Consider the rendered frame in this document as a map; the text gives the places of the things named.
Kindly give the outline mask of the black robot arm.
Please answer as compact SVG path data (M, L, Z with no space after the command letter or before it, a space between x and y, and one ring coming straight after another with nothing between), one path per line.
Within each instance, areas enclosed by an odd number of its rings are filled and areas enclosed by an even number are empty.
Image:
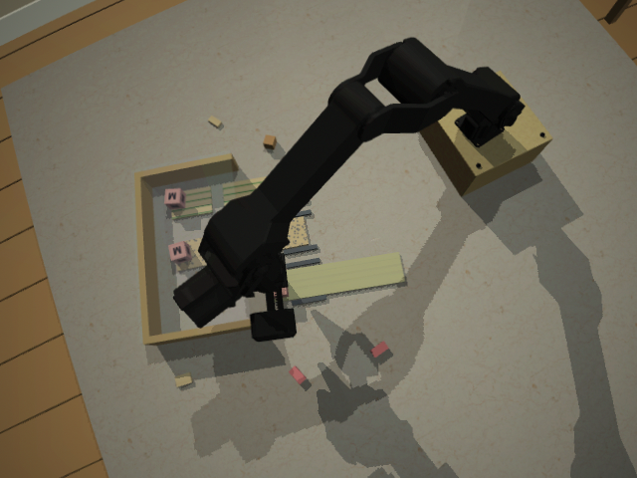
M376 79L401 104L385 107L364 86ZM365 142L418 132L455 109L466 113L455 119L460 132L481 147L517 120L520 98L490 68L447 66L415 38L371 53L261 184L210 218L198 248L207 266L172 298L201 329L277 276L291 221Z

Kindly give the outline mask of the pink cube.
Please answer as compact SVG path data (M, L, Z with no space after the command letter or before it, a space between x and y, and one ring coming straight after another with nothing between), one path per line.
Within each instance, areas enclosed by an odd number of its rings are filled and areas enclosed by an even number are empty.
M277 296L277 295L275 295L275 294L276 294L276 293L274 292L274 299L278 299L278 298L275 298L275 297ZM288 296L289 296L289 290L288 290L288 288L282 288L282 295L283 295L283 298L285 298L285 297L288 297Z

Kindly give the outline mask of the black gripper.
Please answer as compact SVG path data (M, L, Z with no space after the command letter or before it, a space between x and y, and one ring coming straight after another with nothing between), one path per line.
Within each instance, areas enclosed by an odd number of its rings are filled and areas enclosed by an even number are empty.
M283 249L282 249L283 250ZM267 312L250 315L252 337L257 342L291 338L297 333L294 309L284 309L282 288L288 288L285 254L278 253L280 269L268 284L257 286L253 292L266 294ZM275 309L274 292L277 309Z

